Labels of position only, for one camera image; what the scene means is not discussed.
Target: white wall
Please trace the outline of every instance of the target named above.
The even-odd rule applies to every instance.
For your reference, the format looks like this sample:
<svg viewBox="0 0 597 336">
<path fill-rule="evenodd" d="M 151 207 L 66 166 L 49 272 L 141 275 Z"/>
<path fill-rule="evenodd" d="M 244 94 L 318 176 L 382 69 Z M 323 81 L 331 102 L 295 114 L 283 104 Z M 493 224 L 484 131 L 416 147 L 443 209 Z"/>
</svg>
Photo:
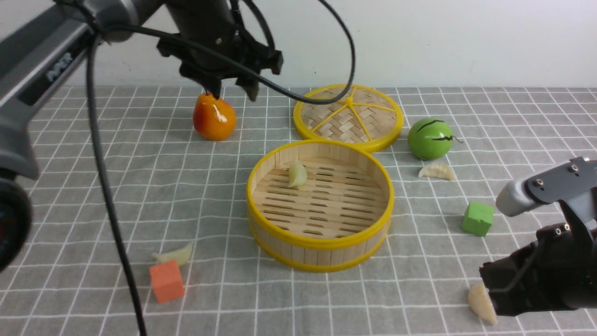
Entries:
<svg viewBox="0 0 597 336">
<path fill-rule="evenodd" d="M 357 47 L 357 83 L 371 86 L 597 87 L 594 0 L 330 0 Z M 0 36 L 49 0 L 0 0 Z M 343 82 L 348 44 L 316 0 L 256 0 L 284 52 L 286 86 Z M 175 32 L 165 10 L 147 26 Z M 104 46 L 99 84 L 188 84 L 156 40 L 136 36 Z M 71 80 L 82 83 L 79 71 Z"/>
</svg>

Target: yellow rim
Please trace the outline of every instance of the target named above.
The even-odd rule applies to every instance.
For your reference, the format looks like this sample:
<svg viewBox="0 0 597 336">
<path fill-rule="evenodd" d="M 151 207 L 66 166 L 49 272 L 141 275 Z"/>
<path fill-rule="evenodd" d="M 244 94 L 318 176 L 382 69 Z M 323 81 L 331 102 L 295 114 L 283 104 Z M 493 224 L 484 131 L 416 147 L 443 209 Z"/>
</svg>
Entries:
<svg viewBox="0 0 597 336">
<path fill-rule="evenodd" d="M 310 238 L 310 237 L 303 237 L 298 236 L 296 234 L 289 233 L 281 228 L 273 225 L 270 221 L 268 221 L 265 216 L 257 209 L 255 201 L 253 200 L 253 195 L 251 195 L 251 190 L 249 186 L 251 185 L 253 179 L 255 178 L 255 174 L 257 169 L 270 157 L 274 156 L 277 152 L 285 150 L 292 146 L 299 146 L 304 145 L 307 143 L 332 143 L 334 145 L 343 146 L 346 148 L 350 148 L 354 151 L 360 152 L 362 155 L 366 156 L 370 161 L 372 161 L 383 173 L 383 177 L 388 186 L 388 204 L 386 210 L 383 212 L 381 217 L 373 223 L 372 226 L 364 229 L 359 233 L 355 233 L 350 236 L 342 237 L 342 238 L 335 238 L 335 239 L 317 239 L 317 238 Z M 271 234 L 272 236 L 276 237 L 279 240 L 282 240 L 285 243 L 299 246 L 306 249 L 320 249 L 320 250 L 333 250 L 333 249 L 341 249 L 347 248 L 349 246 L 360 244 L 381 230 L 385 223 L 390 221 L 392 216 L 392 209 L 394 206 L 394 189 L 392 186 L 392 180 L 390 176 L 387 174 L 386 169 L 381 165 L 379 161 L 377 161 L 371 154 L 364 152 L 362 150 L 356 149 L 352 146 L 349 146 L 345 143 L 340 143 L 336 141 L 321 139 L 321 140 L 303 140 L 298 142 L 289 143 L 288 145 L 281 146 L 277 149 L 274 149 L 272 152 L 265 155 L 253 168 L 249 176 L 249 180 L 247 181 L 247 205 L 249 216 L 252 216 L 255 219 L 255 223 L 262 227 L 267 233 Z"/>
<path fill-rule="evenodd" d="M 280 254 L 271 250 L 267 245 L 263 244 L 261 242 L 261 240 L 259 239 L 259 237 L 255 234 L 255 231 L 253 230 L 252 226 L 249 225 L 249 228 L 251 229 L 251 232 L 253 233 L 253 237 L 255 237 L 255 241 L 257 242 L 257 244 L 267 254 L 269 254 L 272 258 L 276 259 L 277 261 L 283 263 L 286 266 L 296 268 L 301 271 L 313 272 L 313 273 L 327 273 L 327 272 L 338 272 L 338 271 L 347 270 L 348 268 L 354 267 L 354 266 L 362 263 L 363 261 L 369 259 L 372 255 L 375 254 L 375 252 L 377 252 L 377 250 L 379 250 L 379 248 L 381 247 L 381 244 L 383 244 L 386 241 L 386 236 L 387 236 L 387 232 L 390 230 L 390 225 L 387 226 L 386 232 L 383 234 L 383 237 L 380 239 L 380 241 L 375 246 L 373 246 L 373 248 L 369 252 L 363 254 L 362 256 L 360 256 L 357 259 L 353 259 L 349 262 L 345 262 L 344 264 L 333 265 L 333 266 L 308 265 L 308 264 L 303 264 L 303 263 L 300 263 L 297 261 L 293 261 L 288 258 L 284 258 Z"/>
<path fill-rule="evenodd" d="M 331 88 L 338 88 L 338 87 L 344 87 L 344 84 L 334 84 L 334 85 L 328 85 L 325 87 L 320 87 L 316 90 L 313 90 L 313 91 L 305 94 L 305 97 L 312 97 L 322 91 L 329 90 Z M 350 144 L 348 144 L 349 147 L 357 148 L 357 149 L 360 149 L 362 151 L 369 152 L 369 153 L 381 151 L 382 149 L 389 147 L 400 136 L 400 132 L 402 131 L 402 126 L 404 125 L 404 115 L 402 114 L 402 110 L 400 109 L 400 106 L 398 106 L 398 104 L 392 98 L 388 97 L 383 92 L 377 91 L 374 88 L 361 86 L 361 85 L 352 85 L 351 88 L 352 88 L 352 92 L 350 94 L 350 97 L 352 97 L 352 95 L 355 93 L 356 89 L 358 88 L 360 90 L 373 92 L 373 93 L 383 97 L 388 103 L 390 103 L 390 105 L 393 107 L 393 109 L 388 109 L 384 106 L 377 106 L 377 105 L 372 105 L 372 104 L 364 104 L 364 103 L 355 103 L 354 104 L 356 106 L 370 106 L 370 107 L 383 109 L 386 111 L 395 112 L 396 113 L 396 124 L 394 125 L 394 128 L 390 132 L 388 132 L 386 135 L 380 137 L 379 139 L 371 139 L 371 136 L 369 135 L 368 130 L 363 125 L 358 113 L 356 113 L 352 107 L 348 107 L 346 104 L 343 104 L 341 108 L 332 112 L 332 114 L 328 115 L 317 126 L 315 126 L 313 129 L 310 129 L 307 127 L 307 125 L 304 124 L 303 119 L 301 118 L 300 112 L 303 109 L 303 105 L 304 105 L 303 102 L 297 103 L 296 106 L 294 107 L 293 120 L 294 120 L 294 127 L 296 128 L 297 132 L 300 134 L 300 136 L 303 139 L 317 139 L 317 140 L 333 141 L 333 140 L 329 140 L 329 139 L 323 138 L 322 136 L 317 135 L 314 132 L 314 130 L 318 129 L 322 124 L 326 123 L 335 114 L 338 114 L 341 111 L 344 111 L 344 109 L 349 108 L 352 111 L 352 114 L 355 116 L 355 118 L 359 122 L 359 124 L 361 124 L 363 131 L 369 138 L 369 141 L 367 141 L 367 142 L 350 143 Z"/>
</svg>

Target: foam block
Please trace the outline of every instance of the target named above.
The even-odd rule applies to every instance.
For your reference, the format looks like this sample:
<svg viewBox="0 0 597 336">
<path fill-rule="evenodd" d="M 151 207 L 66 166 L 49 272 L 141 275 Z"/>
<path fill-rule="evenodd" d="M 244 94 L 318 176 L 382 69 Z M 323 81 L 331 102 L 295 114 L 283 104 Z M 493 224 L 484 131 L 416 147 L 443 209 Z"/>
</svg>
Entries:
<svg viewBox="0 0 597 336">
<path fill-rule="evenodd" d="M 149 267 L 153 293 L 159 303 L 181 298 L 184 295 L 183 279 L 176 260 Z"/>
<path fill-rule="evenodd" d="M 476 234 L 479 237 L 485 237 L 491 224 L 493 224 L 493 214 L 495 208 L 477 201 L 471 201 L 464 213 L 462 230 Z"/>
</svg>

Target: green cube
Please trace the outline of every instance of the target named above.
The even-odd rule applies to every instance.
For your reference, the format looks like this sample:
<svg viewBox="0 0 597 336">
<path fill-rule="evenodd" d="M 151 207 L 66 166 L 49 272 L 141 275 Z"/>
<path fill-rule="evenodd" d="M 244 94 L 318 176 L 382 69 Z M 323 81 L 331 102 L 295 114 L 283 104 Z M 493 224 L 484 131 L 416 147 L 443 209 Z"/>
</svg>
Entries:
<svg viewBox="0 0 597 336">
<path fill-rule="evenodd" d="M 493 224 L 493 213 L 496 210 L 487 204 L 471 201 L 464 213 L 462 230 L 485 237 Z"/>
</svg>

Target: green ball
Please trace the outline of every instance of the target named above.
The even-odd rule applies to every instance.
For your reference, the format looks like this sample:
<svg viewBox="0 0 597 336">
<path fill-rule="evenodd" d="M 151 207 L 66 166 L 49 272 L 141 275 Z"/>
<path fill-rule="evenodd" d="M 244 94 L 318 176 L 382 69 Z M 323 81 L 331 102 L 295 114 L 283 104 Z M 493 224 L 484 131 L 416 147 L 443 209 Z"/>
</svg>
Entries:
<svg viewBox="0 0 597 336">
<path fill-rule="evenodd" d="M 413 154 L 422 160 L 435 160 L 452 148 L 452 130 L 438 118 L 417 121 L 408 132 L 408 146 Z"/>
</svg>

